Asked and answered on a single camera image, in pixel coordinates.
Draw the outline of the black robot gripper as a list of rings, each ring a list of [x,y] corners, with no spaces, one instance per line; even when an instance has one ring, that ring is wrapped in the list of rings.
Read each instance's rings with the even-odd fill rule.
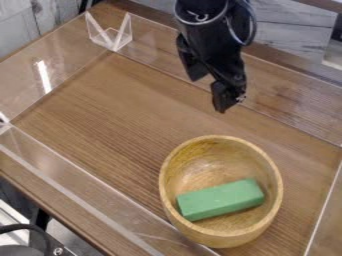
[[[245,98],[241,48],[256,34],[249,0],[176,0],[176,49],[191,81],[211,74],[213,109],[224,113]]]

